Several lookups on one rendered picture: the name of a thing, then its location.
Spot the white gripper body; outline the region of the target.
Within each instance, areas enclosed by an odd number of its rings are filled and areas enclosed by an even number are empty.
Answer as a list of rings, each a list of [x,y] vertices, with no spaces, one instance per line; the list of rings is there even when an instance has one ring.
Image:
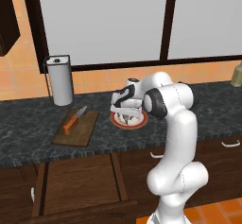
[[[111,112],[117,112],[120,114],[124,114],[124,115],[129,115],[129,116],[133,116],[133,117],[140,117],[142,115],[142,109],[138,108],[118,108],[115,107],[114,105],[111,105],[110,108]]]

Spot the pale meat piece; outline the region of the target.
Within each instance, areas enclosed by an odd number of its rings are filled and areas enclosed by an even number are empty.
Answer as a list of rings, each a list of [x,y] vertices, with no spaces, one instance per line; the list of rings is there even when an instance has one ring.
[[[114,117],[115,121],[123,126],[136,126],[142,119],[135,116],[129,116],[117,113]]]

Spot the red rimmed white plate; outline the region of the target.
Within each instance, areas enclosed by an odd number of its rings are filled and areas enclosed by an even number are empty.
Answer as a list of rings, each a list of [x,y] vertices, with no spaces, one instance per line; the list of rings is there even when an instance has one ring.
[[[148,121],[148,116],[147,116],[147,113],[145,111],[142,111],[142,115],[139,117],[142,119],[142,121],[136,125],[136,126],[123,126],[119,123],[117,123],[114,119],[115,115],[117,114],[117,112],[112,112],[110,114],[110,121],[118,128],[120,129],[140,129],[142,128]]]

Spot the wooden cutting board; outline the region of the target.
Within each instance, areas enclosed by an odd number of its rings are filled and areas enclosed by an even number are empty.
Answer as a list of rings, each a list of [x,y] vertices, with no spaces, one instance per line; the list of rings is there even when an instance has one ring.
[[[66,135],[63,127],[70,121],[72,116],[77,111],[78,109],[73,109],[67,112],[56,133],[51,139],[51,143],[53,145],[80,147],[88,146],[91,135],[95,128],[95,123],[99,115],[99,111],[87,110],[78,120],[78,123],[71,129],[70,134]]]

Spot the dark wooden drawer front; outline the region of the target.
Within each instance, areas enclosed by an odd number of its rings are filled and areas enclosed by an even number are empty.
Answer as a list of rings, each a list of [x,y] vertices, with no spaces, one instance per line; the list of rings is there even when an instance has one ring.
[[[159,159],[152,158],[151,154],[163,155],[164,147],[156,146],[117,154],[129,198],[139,201],[155,198],[147,188],[147,173]]]
[[[238,147],[226,148],[221,144],[234,144],[236,140],[241,143]],[[209,180],[187,201],[187,207],[242,198],[241,135],[198,142],[195,160],[205,165]]]

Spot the open dark wooden drawer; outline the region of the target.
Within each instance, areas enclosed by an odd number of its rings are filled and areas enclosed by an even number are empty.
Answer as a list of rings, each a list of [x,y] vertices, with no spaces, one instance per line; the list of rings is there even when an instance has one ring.
[[[32,215],[19,224],[135,224],[117,155],[41,164]]]

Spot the white paper towel roll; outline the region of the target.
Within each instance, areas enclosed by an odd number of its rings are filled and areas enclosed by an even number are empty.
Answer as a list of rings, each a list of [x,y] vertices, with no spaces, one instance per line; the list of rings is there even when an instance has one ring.
[[[71,104],[73,91],[68,57],[51,57],[46,64],[54,103],[57,106]]]

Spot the dark framed window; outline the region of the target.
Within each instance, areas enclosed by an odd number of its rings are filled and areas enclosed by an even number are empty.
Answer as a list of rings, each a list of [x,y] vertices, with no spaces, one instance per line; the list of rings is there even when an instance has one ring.
[[[76,71],[242,60],[242,0],[25,0],[38,61]]]

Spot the olive green bottle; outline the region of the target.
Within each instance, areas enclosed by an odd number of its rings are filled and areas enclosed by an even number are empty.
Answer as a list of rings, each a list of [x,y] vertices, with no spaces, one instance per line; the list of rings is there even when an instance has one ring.
[[[234,68],[231,84],[234,87],[240,87],[242,85],[242,61]]]

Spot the dark wooden cupboard door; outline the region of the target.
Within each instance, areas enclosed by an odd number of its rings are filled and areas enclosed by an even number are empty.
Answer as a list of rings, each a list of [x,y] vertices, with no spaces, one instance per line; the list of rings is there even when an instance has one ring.
[[[37,164],[0,168],[0,224],[18,224],[32,214],[31,188],[36,185]]]

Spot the orange handled knife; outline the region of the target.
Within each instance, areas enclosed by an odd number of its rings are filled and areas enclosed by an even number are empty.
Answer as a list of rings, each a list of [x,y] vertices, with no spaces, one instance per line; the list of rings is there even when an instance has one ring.
[[[87,107],[81,108],[78,112],[76,112],[71,119],[63,126],[64,133],[69,135],[71,133],[72,128],[78,123],[79,118],[86,112]]]

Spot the dark wooden wall cupboard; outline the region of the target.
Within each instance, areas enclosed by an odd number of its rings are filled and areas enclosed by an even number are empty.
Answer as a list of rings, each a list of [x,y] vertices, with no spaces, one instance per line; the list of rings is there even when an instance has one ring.
[[[0,0],[0,57],[4,57],[20,37],[12,0]]]

